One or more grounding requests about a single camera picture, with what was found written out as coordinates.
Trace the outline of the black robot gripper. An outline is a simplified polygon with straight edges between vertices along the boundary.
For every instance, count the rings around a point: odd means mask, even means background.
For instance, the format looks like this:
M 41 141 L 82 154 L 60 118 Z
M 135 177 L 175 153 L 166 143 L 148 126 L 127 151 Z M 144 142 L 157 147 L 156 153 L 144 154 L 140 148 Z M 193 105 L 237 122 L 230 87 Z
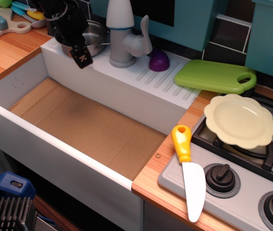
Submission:
M 47 21 L 54 23 L 56 32 L 72 47 L 69 51 L 75 63 L 83 69 L 93 64 L 83 33 L 88 22 L 75 0 L 38 0 Z

